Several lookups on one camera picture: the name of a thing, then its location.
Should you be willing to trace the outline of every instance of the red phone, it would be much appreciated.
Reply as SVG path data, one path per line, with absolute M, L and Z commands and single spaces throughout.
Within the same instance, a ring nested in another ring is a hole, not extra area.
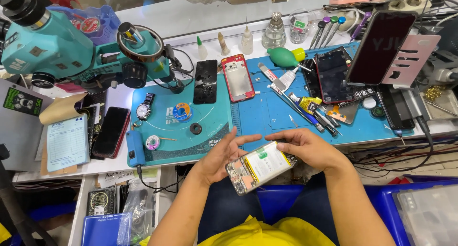
M 102 158 L 116 158 L 130 124 L 130 109 L 109 107 L 92 153 Z
M 255 96 L 255 89 L 251 83 L 250 73 L 246 67 L 243 54 L 230 56 L 221 60 L 224 78 L 228 86 L 229 97 L 232 102 L 238 102 Z

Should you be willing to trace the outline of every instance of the hand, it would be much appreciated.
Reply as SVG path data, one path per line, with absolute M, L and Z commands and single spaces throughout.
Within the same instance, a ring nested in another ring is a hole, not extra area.
M 289 143 L 279 143 L 278 150 L 295 155 L 319 170 L 327 171 L 351 165 L 339 150 L 306 128 L 272 133 L 265 139 L 268 141 L 286 139 Z
M 234 126 L 229 134 L 222 138 L 206 156 L 196 163 L 195 168 L 206 184 L 211 185 L 214 182 L 221 181 L 228 175 L 225 168 L 226 164 L 248 153 L 248 151 L 239 149 L 240 145 L 262 138 L 261 134 L 236 138 L 236 132 L 237 129 Z

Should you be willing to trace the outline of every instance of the teal repair mat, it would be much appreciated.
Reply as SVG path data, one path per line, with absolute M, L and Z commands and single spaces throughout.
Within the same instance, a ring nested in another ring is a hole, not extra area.
M 141 132 L 146 166 L 200 159 L 229 133 L 232 129 L 232 119 L 229 93 L 223 74 L 218 74 L 216 86 L 216 103 L 199 105 L 193 104 L 194 82 L 186 86 L 180 94 L 173 94 L 169 89 L 157 85 L 134 91 L 132 122 L 138 120 L 135 111 L 139 104 L 144 102 L 146 93 L 156 94 L 147 121 L 143 121 L 140 127 L 135 128 Z M 172 114 L 174 106 L 182 102 L 189 104 L 193 112 L 192 119 L 186 123 L 178 122 Z M 199 135 L 192 134 L 189 129 L 190 125 L 196 122 L 202 126 Z M 176 139 L 176 141 L 160 140 L 159 147 L 151 151 L 145 146 L 147 138 L 151 135 Z
M 326 49 L 310 50 L 307 52 L 307 59 L 312 58 L 315 54 L 323 54 L 340 46 L 344 46 L 353 58 L 358 45 L 359 42 L 353 42 L 351 44 L 330 46 Z M 356 116 L 351 125 L 340 122 L 341 127 L 337 129 L 343 136 L 337 135 L 332 137 L 326 130 L 320 133 L 315 126 L 312 126 L 311 123 L 278 97 L 271 88 L 267 87 L 272 82 L 258 68 L 257 65 L 260 62 L 265 64 L 277 77 L 282 76 L 286 70 L 292 70 L 292 68 L 275 67 L 273 62 L 270 61 L 269 56 L 246 61 L 253 87 L 255 91 L 260 91 L 261 93 L 253 99 L 231 104 L 232 120 L 237 127 L 238 135 L 260 133 L 265 136 L 282 130 L 295 129 L 295 125 L 289 118 L 290 114 L 297 123 L 298 128 L 308 128 L 332 145 L 397 138 L 388 128 L 390 126 L 385 117 L 381 119 L 373 118 L 369 110 L 364 109 L 361 104 L 359 104 Z M 296 96 L 308 96 L 308 93 L 304 90 L 304 85 L 306 85 L 304 76 L 302 75 L 302 71 L 299 70 L 296 73 L 296 79 L 285 94 L 288 95 L 289 92 L 294 92 Z M 407 136 L 414 133 L 412 130 L 407 130 L 403 134 Z M 251 151 L 266 143 L 267 141 L 261 139 L 257 142 L 245 144 L 243 149 Z

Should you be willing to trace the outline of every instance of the glass beaker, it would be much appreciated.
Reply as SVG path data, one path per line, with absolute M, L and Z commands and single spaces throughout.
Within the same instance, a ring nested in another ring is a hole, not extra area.
M 303 43 L 309 33 L 308 27 L 316 20 L 315 13 L 309 9 L 297 9 L 289 15 L 289 40 L 292 43 Z

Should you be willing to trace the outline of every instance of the wristwatch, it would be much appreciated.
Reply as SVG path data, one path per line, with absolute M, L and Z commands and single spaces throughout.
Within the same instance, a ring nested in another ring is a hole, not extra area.
M 139 120 L 146 120 L 151 114 L 151 104 L 155 96 L 153 93 L 147 93 L 145 101 L 137 107 L 136 113 Z

